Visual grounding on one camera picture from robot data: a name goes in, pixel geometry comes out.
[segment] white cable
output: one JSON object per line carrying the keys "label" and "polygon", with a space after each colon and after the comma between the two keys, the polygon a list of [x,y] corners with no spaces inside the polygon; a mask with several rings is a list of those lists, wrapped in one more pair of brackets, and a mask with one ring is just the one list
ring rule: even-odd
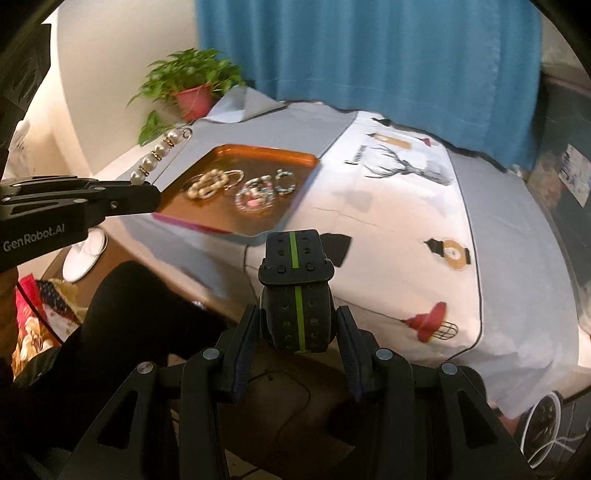
{"label": "white cable", "polygon": [[540,448],[538,448],[534,452],[534,454],[529,458],[529,460],[527,460],[527,463],[531,464],[531,461],[534,459],[534,457],[538,453],[540,453],[542,450],[544,450],[548,445],[552,445],[552,444],[562,447],[567,452],[574,453],[576,451],[575,449],[573,449],[572,447],[569,447],[568,445],[565,445],[562,442],[577,442],[578,440],[584,439],[587,436],[589,430],[591,429],[591,426],[589,425],[590,421],[591,421],[591,417],[589,417],[587,419],[587,421],[585,422],[585,433],[582,433],[581,435],[577,435],[576,437],[556,437],[554,440],[550,440],[549,442],[543,444]]}

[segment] potted plant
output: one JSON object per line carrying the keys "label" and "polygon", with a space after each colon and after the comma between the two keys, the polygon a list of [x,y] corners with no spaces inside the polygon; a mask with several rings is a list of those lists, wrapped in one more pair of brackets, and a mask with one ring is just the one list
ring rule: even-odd
{"label": "potted plant", "polygon": [[[156,60],[149,65],[154,68],[128,105],[143,96],[152,101],[178,105],[186,122],[206,116],[229,89],[244,85],[240,67],[230,59],[217,59],[218,54],[215,48],[190,48],[169,55],[170,60]],[[169,127],[170,124],[162,122],[156,111],[150,112],[139,143],[153,140]]]}

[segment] person's hand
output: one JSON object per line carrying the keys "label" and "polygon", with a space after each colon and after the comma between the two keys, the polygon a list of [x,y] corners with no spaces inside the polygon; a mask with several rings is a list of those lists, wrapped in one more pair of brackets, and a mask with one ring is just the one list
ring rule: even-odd
{"label": "person's hand", "polygon": [[17,346],[17,281],[16,268],[0,273],[0,358],[10,358]]}

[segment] plant pot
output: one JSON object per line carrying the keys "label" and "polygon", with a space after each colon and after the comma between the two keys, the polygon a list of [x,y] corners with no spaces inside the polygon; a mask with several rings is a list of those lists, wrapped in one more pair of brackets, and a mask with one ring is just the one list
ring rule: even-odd
{"label": "plant pot", "polygon": [[181,108],[183,120],[190,122],[198,118],[203,118],[209,113],[213,107],[213,96],[210,88],[211,85],[206,84],[173,93]]}

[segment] red lamp print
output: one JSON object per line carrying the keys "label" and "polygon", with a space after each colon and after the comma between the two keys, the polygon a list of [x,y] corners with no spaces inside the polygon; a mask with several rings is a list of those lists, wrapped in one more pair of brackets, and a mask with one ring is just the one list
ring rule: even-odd
{"label": "red lamp print", "polygon": [[407,320],[401,320],[410,328],[417,331],[417,337],[422,343],[427,343],[431,338],[449,340],[457,335],[458,329],[455,323],[445,321],[447,303],[438,302],[429,313],[419,313]]}

